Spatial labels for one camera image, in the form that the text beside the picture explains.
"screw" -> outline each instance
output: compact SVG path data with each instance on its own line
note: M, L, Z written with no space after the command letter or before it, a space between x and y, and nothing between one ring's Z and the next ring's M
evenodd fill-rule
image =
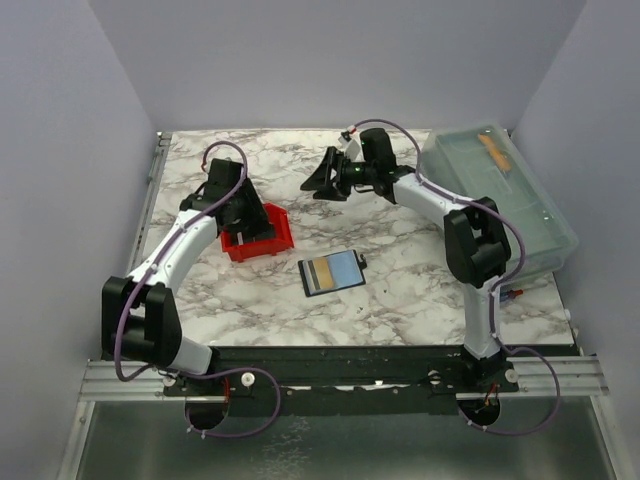
M242 385L249 388L256 382L256 376L251 372L243 373L242 377L240 377L240 382L242 382Z
M509 383L517 383L518 382L518 372L516 372L513 368L510 368L506 372L504 372L504 378Z

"metal frame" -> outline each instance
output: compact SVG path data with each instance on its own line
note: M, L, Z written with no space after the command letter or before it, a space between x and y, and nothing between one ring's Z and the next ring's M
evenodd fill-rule
M545 398L554 397L555 386L549 370L535 357L513 357L508 359L513 363L518 374L520 391L504 392L502 398ZM601 397L609 394L604 374L597 357L549 357L547 358L556 370L560 380L563 397ZM127 369L143 366L140 362L124 362ZM115 374L114 363L111 361L90 361L85 370L80 402L144 402L144 401L189 401L203 403L223 403L223 396L165 396L165 377L157 371L147 370L136 380L122 383ZM368 385L340 385L337 389L360 387L368 390L402 388L406 385L385 384L378 382ZM287 390L310 389L304 385L281 385ZM480 398L485 392L459 393L458 400Z
M149 172L148 190L138 225L136 243L129 259L130 268L140 262L153 206L158 194L160 179L164 170L171 134L159 134L159 142ZM596 357L548 357L558 373L563 396L590 397L597 427L601 431L604 448L608 455L616 478L620 480L636 480L633 466L617 422L609 389L604 374ZM503 392L502 398L551 398L555 396L555 387L547 368L535 358L511 358L514 370L518 374L518 392ZM136 368L138 362L124 362L125 368ZM180 401L222 403L222 396L174 396L164 395L165 378L157 371L149 370L133 382L121 383L115 376L113 362L90 361L85 370L79 401L74 416L73 426L67 442L64 458L58 473L59 480L77 478L84 447L87 442L96 402L146 402L146 401ZM402 385L345 385L366 389L389 389ZM304 386L282 385L287 393ZM483 393L460 393L459 400L478 398Z
M144 250L144 245L147 242L147 234L149 233L149 224L151 223L153 207L156 204L156 198L158 197L158 191L160 190L162 172L164 172L164 166L167 163L171 137L171 133L158 132L158 145L156 146L153 160L151 161L151 167L149 169L149 176L147 177L147 194L144 199L142 215L140 215L140 221L138 222L138 228L136 230L135 245L131 250L129 263L127 264L128 272L139 265L142 260L142 251Z

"cable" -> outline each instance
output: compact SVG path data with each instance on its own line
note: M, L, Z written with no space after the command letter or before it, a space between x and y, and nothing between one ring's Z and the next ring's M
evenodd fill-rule
M553 382L555 383L556 386L556 402L554 404L553 410L552 412L549 414L549 416L543 420L539 425L537 425L536 427L530 428L528 430L523 430L520 432L509 432L509 431L505 431L505 430L498 430L498 429L492 429L492 428L487 428L486 426L482 426L482 425L478 425L476 423L474 423L473 421L471 421L462 410L459 410L460 415L466 419L467 424L473 428L476 428L477 430L481 430L483 432L486 433L493 433L496 435L504 435L504 436L522 436L522 435L529 435L531 433L536 433L539 432L543 429L545 429L546 427L548 427L553 420L555 420L555 417L558 415L558 411L560 410L560 404L562 402L562 396L560 393L560 381L558 379L558 375L555 371L555 369L553 368L553 366L551 365L551 363L544 358L544 356L542 356L540 353L536 352L535 350L533 350L532 348L529 347L518 347L515 349L510 349L509 347L507 347L507 345L505 345L502 342L502 339L500 338L500 336L497 334L496 331L496 320L495 320L495 305L493 302L493 297L496 294L496 291L499 291L499 288L501 285L503 285L504 283L508 282L509 280L511 280L512 278L514 278L518 273L520 273L520 271L522 270L522 267L524 266L525 263L525 246L524 246L524 239L522 238L522 235L520 235L520 232L518 231L518 229L515 227L515 225L513 225L513 223L511 223L511 221L509 221L509 219L507 219L506 217L500 215L498 212L496 212L495 210L492 210L491 208L485 206L485 205L481 205L479 203L474 202L472 199L468 198L468 197L461 197L459 195L456 195L453 192L450 192L449 190L446 190L438 185L436 185L435 183L425 179L422 174L420 173L420 155L421 155L421 150L420 150L420 145L418 145L418 142L416 141L415 138L413 138L413 135L411 135L406 129L402 128L400 125L398 125L395 122L391 122L389 120L384 120L382 118L370 118L367 120L362 120L361 122L358 122L356 124L354 124L354 126L360 127L361 125L367 124L367 123L383 123L386 125L390 125L391 127L394 127L395 129L397 129L398 131L402 132L408 139L409 141L413 144L414 148L416 149L416 154L417 154L417 163L416 163L416 178L418 179L418 182L424 186L425 188L427 188L428 190L432 191L433 193L435 193L436 195L441 196L442 198L449 200L450 202L453 203L458 203L461 205L465 205L465 206L470 206L470 207L475 207L478 208L480 210L482 210L483 212L491 215L492 217L494 217L495 219L499 220L500 222L502 222L509 230L511 230L511 233L513 233L513 236L515 237L517 243L518 243L518 248L520 250L520 258L518 259L518 264L515 266L515 268L513 270L511 270L511 272L509 272L508 274L506 274L505 276L503 276L502 278L500 278L496 283L493 284L493 286L491 287L491 290L489 292L489 328L491 330L492 335L495 336L496 341L498 342L498 345L500 346L500 348L502 350L504 350L507 355L510 356L514 356L517 355L518 353L521 352L527 352L531 355L534 355L536 357L538 357L549 369L549 372L551 372L551 376L553 377Z
M278 382L273 377L273 375L271 375L266 370L263 370L261 368L256 368L256 367L241 367L241 368L232 368L230 370L225 370L223 372L218 372L218 373L212 373L212 374L209 374L209 375L193 375L193 374L190 374L190 373L184 373L183 376L188 377L188 378L197 379L197 380L213 380L215 378L226 377L226 376L232 375L234 373L244 373L244 372L255 372L255 373L260 373L260 374L264 375L265 377L267 377L269 379L269 381L273 384L273 387L276 390L276 406L273 409L273 413L267 419L267 421L265 423L263 423L262 425L260 425L259 427L254 428L253 430L249 430L247 432L241 432L241 433L218 433L218 432L214 432L214 431L211 431L211 430L200 430L198 428L195 428L193 426L193 424L191 423L191 417L190 417L190 414L189 414L189 410L187 410L186 418L187 418L187 422L189 423L189 428L187 429L187 433L190 432L191 430L193 430L195 432L198 432L200 435L203 435L203 438L205 436L206 437L214 437L214 438L246 438L246 437L251 437L253 435L256 435L257 433L262 432L264 429L266 429L269 425L271 425L275 421L275 419L278 417L278 413L280 413L280 405L282 403L282 394L280 393L280 385L278 385Z
M134 371L130 375L125 375L124 372L122 371L122 337L124 336L124 328L127 323L127 318L129 317L129 311L131 310L131 307L133 306L135 299L140 294L140 292L142 291L142 288L146 285L149 278L153 275L154 270L158 268L157 267L158 264L162 261L162 259L165 257L165 255L167 254L169 249L173 246L173 244L176 242L176 240L178 240L178 238L180 238L183 235L183 233L185 233L194 223L196 223L206 215L209 215L211 212L218 209L220 206L224 205L238 191L238 189L242 186L245 179L247 178L247 170L248 170L247 155L238 145L236 145L233 142L229 142L227 140L219 140L209 145L209 147L205 150L203 155L203 164L206 165L206 159L209 152L213 148L222 146L222 145L226 145L234 148L235 150L238 151L238 153L242 157L243 168L242 168L242 171L240 172L240 178L238 179L238 182L233 186L233 188L229 190L229 192L226 195L224 195L220 200L215 202L213 205L210 205L209 207L207 207L206 209L204 209L203 211L201 211L200 213L192 217L189 221L187 221L184 224L184 229L177 229L173 233L173 235L171 235L169 240L167 240L167 242L164 244L162 249L158 252L158 255L156 255L156 257L151 262L151 266L147 269L146 272L144 272L144 275L142 276L140 281L133 287L132 292L129 294L129 297L125 302L124 308L122 309L122 313L120 315L120 319L118 321L115 345L113 349L113 361L115 364L116 376L122 382L129 382L134 378L136 378L137 376L139 376L145 370L148 370L149 368L151 368L151 365L145 365L139 368L138 370Z

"black mounting plate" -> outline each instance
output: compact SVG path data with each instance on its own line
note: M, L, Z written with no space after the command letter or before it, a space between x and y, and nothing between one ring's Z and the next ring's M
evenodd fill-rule
M536 349L547 355L578 354L569 346ZM457 393L483 393L493 382L499 384L500 392L518 390L517 384L504 378L504 372L512 368L510 362L470 385L460 352L461 346L220 347L214 349L214 364L216 371L238 367L268 370L281 386L282 415L456 415ZM233 405L229 415L271 414L274 394L266 378L256 374L250 388L241 384L240 375L231 375L229 380ZM372 388L376 382L387 388ZM343 386L354 388L336 388ZM164 393L169 397L222 395L223 387L218 381L180 377Z

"black bracket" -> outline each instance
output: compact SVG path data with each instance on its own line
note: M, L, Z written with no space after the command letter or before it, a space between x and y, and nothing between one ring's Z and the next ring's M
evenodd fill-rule
M476 200L498 212L489 197ZM503 275L511 258L511 247L502 222L476 208L454 210L444 217L447 265L462 283L481 288L490 278Z
M116 330L135 282L111 277L102 288L102 350L113 355ZM122 337L122 356L166 368L176 357L182 341L178 309L170 288L159 283L145 286L133 308L145 305L144 317L128 312Z

